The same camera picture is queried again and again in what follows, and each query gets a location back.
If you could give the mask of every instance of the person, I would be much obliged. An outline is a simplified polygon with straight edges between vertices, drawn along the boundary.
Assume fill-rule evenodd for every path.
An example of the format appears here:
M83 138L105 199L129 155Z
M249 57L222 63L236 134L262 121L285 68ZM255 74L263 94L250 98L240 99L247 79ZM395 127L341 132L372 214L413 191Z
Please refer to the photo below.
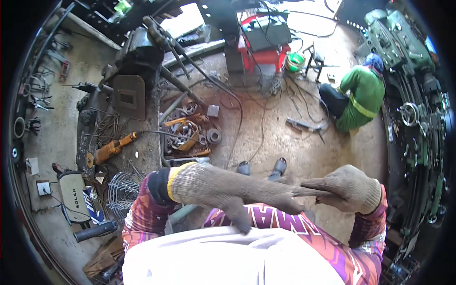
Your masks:
M285 169L280 158L269 179ZM238 171L187 163L150 173L122 231L124 284L378 284L388 205L377 180L351 165L301 187L250 177L246 162ZM311 222L297 196L355 212L349 246ZM177 203L214 209L200 229L164 235Z
M342 78L337 89L324 83L320 85L319 93L329 113L336 117L340 132L367 124L377 116L385 95L382 58L370 53L363 65L355 65Z

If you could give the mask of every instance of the dirty floor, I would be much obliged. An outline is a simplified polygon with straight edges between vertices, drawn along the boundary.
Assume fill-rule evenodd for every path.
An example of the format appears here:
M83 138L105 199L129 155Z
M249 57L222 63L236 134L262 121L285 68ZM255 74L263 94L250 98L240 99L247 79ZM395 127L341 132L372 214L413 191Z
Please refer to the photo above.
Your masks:
M321 36L334 31L331 36L326 37L298 34L302 37L303 42L294 41L290 46L293 51L297 51L301 46L305 48L315 43L318 51L324 53L326 57L325 64L338 65L338 67L323 68L320 81L327 82L327 74L330 73L336 76L336 82L333 84L338 85L342 76L356 64L352 52L358 45L358 33L341 25L335 26L331 20L313 16L303 17L298 13L292 13L288 22L294 29ZM64 24L83 33L70 20L65 20ZM106 63L112 62L115 50L79 35L62 38L62 40L68 40L74 45L74 49L65 54L72 63L70 76L65 84L85 81L98 83L102 78L101 69ZM229 79L234 88L234 82L239 83L239 78L228 76L225 57L221 52L204 57L201 67L206 72L216 70L221 75L221 80L228 82ZM314 83L315 77L316 72L311 70L308 78L298 80L298 84L308 93L318 97L317 86ZM192 72L190 81L187 81L185 77L180 77L186 84L202 78L202 75L196 70ZM336 132L334 121L329 119L328 126L321 134L324 139L323 143L317 133L300 132L285 123L286 118L291 117L313 125L319 124L311 121L308 112L316 121L325 118L324 110L317 100L308 93L303 93L304 97L301 97L298 89L290 80L288 80L288 84L300 98L296 99L296 103L302 113L302 118L289 99L285 82L282 83L281 92L269 99L261 97L256 87L235 88L242 101L244 117L230 159L228 159L229 153L240 121L239 106L234 100L230 101L228 95L217 88L208 88L201 84L194 87L194 92L203 97L207 103L221 106L218 120L223 129L223 139L214 148L211 163L219 167L226 166L227 169L235 171L239 162L250 160L251 175L266 178L275 161L279 157L284 157L288 162L286 174L294 178L296 185L303 179L322 177L342 165L352 164L368 176L385 182L386 135L381 117L377 117L363 126L354 136ZM58 184L51 184L52 195L55 198L39 197L36 191L37 180L56 181L55 172L51 167L53 162L76 169L78 120L76 102L82 98L84 92L62 87L61 83L55 80L50 88L50 95L53 96L51 106L55 109L50 112L37 110L36 115L42 119L41 131L37 137L29 135L24 140L26 157L38 157L40 167L39 175L27 176L31 197L30 205L35 221L56 258L77 282L90 284L82 272L82 267L96 249L110 239L111 235L92 238L81 244L76 243L73 232L80 230L80 226L69 226L61 214L60 202L55 199L61 199ZM148 140L139 140L134 143L135 149L140 150L140 155L148 156L149 143ZM143 160L140 159L140 161L142 163L138 168L142 172L155 170L150 169ZM301 198L300 202L311 205L317 225L343 243L347 243L353 225L352 214L341 213L337 209L325 205L313 205L311 198L306 198L306 201ZM201 216L200 212L195 211L188 217L188 220L193 219L193 222L196 223Z

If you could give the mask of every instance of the work glove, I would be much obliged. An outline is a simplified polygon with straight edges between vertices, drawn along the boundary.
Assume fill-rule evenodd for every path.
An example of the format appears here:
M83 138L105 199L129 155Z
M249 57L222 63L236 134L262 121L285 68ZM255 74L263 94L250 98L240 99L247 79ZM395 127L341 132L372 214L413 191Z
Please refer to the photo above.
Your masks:
M330 205L341 212L370 214L382 198L382 188L378 180L367 177L352 165L339 167L323 178L307 179L301 186L333 193L330 196L317 197L317 204Z
M251 227L245 204L261 202L297 215L307 210L307 206L298 204L293 197L332 195L234 173L208 163L188 163L181 167L168 181L169 198L178 203L221 209L241 233L248 233Z

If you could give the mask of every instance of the cutting disc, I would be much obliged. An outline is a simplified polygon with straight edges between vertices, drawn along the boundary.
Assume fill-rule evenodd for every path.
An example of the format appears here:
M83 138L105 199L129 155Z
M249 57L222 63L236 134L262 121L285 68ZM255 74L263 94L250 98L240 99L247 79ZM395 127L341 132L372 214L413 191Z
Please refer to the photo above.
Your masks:
M93 167L93 155L90 152L88 152L86 156L86 165L88 168Z

